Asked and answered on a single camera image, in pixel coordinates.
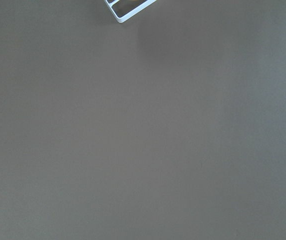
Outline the white cup rack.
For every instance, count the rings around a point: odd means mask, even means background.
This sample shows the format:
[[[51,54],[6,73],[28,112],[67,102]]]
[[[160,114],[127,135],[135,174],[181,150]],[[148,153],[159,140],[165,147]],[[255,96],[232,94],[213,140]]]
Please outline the white cup rack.
[[[124,23],[156,0],[104,0],[118,23]]]

